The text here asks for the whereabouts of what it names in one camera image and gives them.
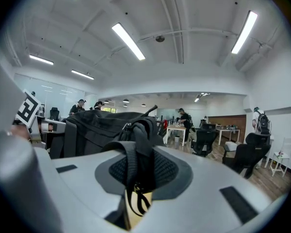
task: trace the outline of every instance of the wooden floor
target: wooden floor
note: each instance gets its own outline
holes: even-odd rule
[[[221,144],[219,146],[217,138],[212,145],[212,152],[206,158],[222,163],[222,157],[224,154],[223,146],[226,141],[228,141],[228,139],[222,137]],[[171,137],[168,139],[167,146],[169,148],[178,149],[179,151],[190,154],[193,152],[193,149],[190,147],[191,143],[189,141],[186,145],[184,145],[184,147],[182,146],[182,139],[179,143],[179,146],[176,148],[173,135],[171,135]],[[235,152],[227,153],[227,157],[233,157],[234,155]],[[286,172],[285,176],[282,177],[281,172],[276,172],[272,177],[270,164],[271,162],[269,162],[267,168],[264,168],[265,160],[263,160],[261,167],[259,169],[254,169],[252,176],[248,180],[257,186],[260,190],[265,192],[274,201],[281,195],[287,193],[291,188],[291,173]]]

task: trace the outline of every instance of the mesh panel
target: mesh panel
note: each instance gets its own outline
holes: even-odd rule
[[[127,179],[127,158],[123,158],[122,160],[114,163],[109,168],[109,173],[117,181],[121,182],[123,185],[126,185],[126,179]]]
[[[155,188],[159,188],[172,181],[178,173],[178,166],[154,151],[154,179]]]

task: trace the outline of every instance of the desk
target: desk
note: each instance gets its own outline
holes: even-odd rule
[[[183,126],[176,127],[175,125],[169,125],[167,127],[167,132],[166,132],[166,135],[167,135],[166,144],[167,144],[167,141],[168,141],[168,131],[169,130],[180,130],[180,131],[183,131],[182,146],[184,146],[184,138],[185,138],[185,130],[186,130],[186,128],[184,128]]]
[[[216,129],[216,130],[218,130],[220,132],[219,133],[219,144],[218,145],[220,145],[220,143],[221,143],[222,131],[229,131],[229,140],[231,140],[233,130],[227,130],[227,129]],[[235,131],[238,131],[237,141],[239,142],[239,135],[241,133],[241,130],[235,130]]]

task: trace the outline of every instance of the ceiling light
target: ceiling light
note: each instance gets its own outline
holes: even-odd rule
[[[257,18],[258,18],[258,15],[256,13],[249,11],[244,27],[242,28],[241,34],[239,35],[232,49],[232,53],[237,54],[239,50],[242,48]]]
[[[54,65],[54,62],[52,61],[49,61],[49,60],[45,60],[45,59],[42,59],[42,58],[39,58],[37,56],[33,56],[33,55],[29,55],[30,58],[34,59],[34,60],[38,60],[38,61],[41,61],[41,62],[44,62],[44,63],[47,63],[47,64],[50,64],[50,65]]]
[[[87,75],[85,75],[85,74],[83,74],[83,73],[80,73],[80,72],[77,72],[77,71],[75,71],[75,70],[72,70],[71,72],[73,72],[73,73],[75,73],[75,74],[78,74],[78,75],[81,75],[81,76],[86,77],[86,78],[91,79],[91,80],[94,79],[94,78],[92,78],[92,77],[90,77],[90,76],[87,76]]]
[[[119,37],[126,43],[126,45],[132,50],[132,52],[137,56],[139,60],[144,60],[145,57],[141,53],[140,49],[137,47],[136,43],[130,37],[130,35],[126,32],[123,26],[118,23],[112,27],[112,29],[118,34]]]

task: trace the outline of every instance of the shirt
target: shirt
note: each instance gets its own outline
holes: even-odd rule
[[[260,112],[261,114],[264,114],[264,111],[263,110],[258,110],[258,112]],[[257,129],[257,126],[258,126],[258,119],[259,119],[260,114],[258,112],[255,111],[253,113],[253,116],[252,116],[252,120],[255,120],[256,121],[256,126],[254,128],[255,133],[259,133],[259,131]]]
[[[184,113],[182,116],[181,116],[181,120],[183,119],[186,119],[183,124],[184,124],[184,127],[189,129],[190,128],[190,122],[189,122],[189,115],[187,113]]]
[[[80,111],[85,111],[85,109],[83,107],[79,107],[79,106],[73,105],[71,110],[70,110],[70,113],[71,112],[76,113],[76,112],[80,112]]]

